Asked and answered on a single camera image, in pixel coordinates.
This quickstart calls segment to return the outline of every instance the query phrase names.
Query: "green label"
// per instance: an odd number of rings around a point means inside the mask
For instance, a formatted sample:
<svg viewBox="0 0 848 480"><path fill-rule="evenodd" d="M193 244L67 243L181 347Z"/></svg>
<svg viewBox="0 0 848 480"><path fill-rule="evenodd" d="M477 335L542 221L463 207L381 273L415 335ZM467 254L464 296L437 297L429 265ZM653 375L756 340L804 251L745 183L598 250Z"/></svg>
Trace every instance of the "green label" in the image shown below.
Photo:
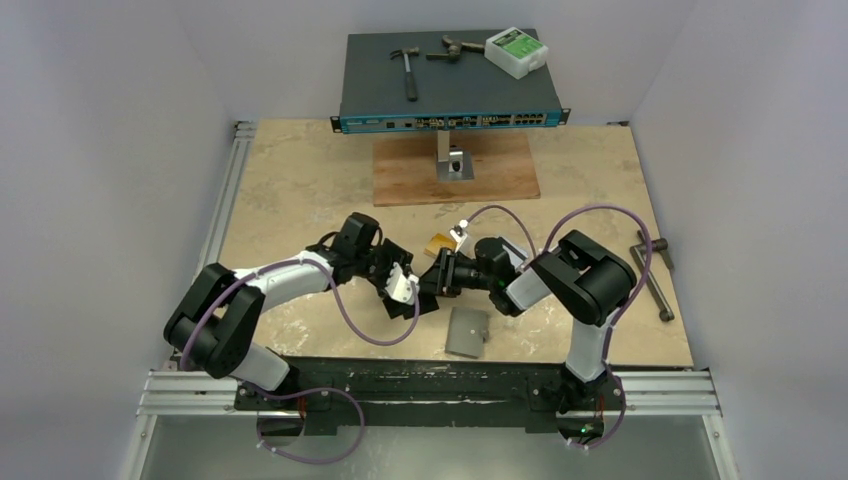
<svg viewBox="0 0 848 480"><path fill-rule="evenodd" d="M519 30L512 30L495 40L495 45L503 48L519 60L542 48L542 42Z"/></svg>

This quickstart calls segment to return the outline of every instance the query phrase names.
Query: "metal bracket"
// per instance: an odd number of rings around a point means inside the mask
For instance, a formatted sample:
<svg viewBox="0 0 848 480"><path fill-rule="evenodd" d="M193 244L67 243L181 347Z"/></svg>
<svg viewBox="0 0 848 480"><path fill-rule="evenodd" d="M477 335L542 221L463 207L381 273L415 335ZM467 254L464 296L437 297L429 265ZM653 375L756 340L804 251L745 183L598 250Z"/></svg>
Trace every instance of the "metal bracket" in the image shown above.
<svg viewBox="0 0 848 480"><path fill-rule="evenodd" d="M333 126L333 131L342 133L342 121L339 117L330 117L330 125Z"/></svg>
<svg viewBox="0 0 848 480"><path fill-rule="evenodd" d="M559 124L565 125L566 123L568 123L568 117L570 115L571 115L571 109L570 108L563 108L562 114L559 116Z"/></svg>
<svg viewBox="0 0 848 480"><path fill-rule="evenodd" d="M450 144L450 130L436 132L436 174L440 182L474 180L471 152Z"/></svg>

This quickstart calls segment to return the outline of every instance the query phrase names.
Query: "metal stand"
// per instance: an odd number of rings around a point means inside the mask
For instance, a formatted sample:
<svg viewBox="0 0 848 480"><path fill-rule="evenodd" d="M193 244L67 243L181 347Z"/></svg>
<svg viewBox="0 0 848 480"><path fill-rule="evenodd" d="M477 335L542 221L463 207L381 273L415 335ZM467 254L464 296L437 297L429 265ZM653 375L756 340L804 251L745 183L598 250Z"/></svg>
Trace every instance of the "metal stand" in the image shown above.
<svg viewBox="0 0 848 480"><path fill-rule="evenodd" d="M450 130L438 130L436 143L436 173L440 182L474 180L471 152L450 144Z"/></svg>

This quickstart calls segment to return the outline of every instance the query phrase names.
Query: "blue front panel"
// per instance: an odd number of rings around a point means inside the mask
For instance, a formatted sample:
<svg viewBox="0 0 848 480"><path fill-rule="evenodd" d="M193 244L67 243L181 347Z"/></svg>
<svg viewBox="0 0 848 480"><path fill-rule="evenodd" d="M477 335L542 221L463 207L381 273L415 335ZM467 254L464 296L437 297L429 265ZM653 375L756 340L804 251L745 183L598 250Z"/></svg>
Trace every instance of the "blue front panel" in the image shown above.
<svg viewBox="0 0 848 480"><path fill-rule="evenodd" d="M561 110L510 114L465 114L448 116L373 115L341 117L343 133L414 132L428 130L483 130L490 128L555 127L567 118Z"/></svg>

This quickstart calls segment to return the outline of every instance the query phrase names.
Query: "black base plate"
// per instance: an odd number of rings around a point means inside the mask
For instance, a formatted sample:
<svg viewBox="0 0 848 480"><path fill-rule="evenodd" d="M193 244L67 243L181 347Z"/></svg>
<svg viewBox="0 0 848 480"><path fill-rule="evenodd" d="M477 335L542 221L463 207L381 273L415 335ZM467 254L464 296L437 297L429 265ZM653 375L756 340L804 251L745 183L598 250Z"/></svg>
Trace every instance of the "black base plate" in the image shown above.
<svg viewBox="0 0 848 480"><path fill-rule="evenodd" d="M561 429L557 410L564 366L554 363L444 362L286 357L298 372L277 394L316 386L348 391L360 402L370 426L512 427L527 433ZM606 410L620 410L606 380L599 394ZM294 401L264 401L249 387L236 395L235 408L249 411L296 410ZM594 411L595 398L571 410ZM358 425L356 410L338 395L311 395L306 402L306 435L333 435Z"/></svg>

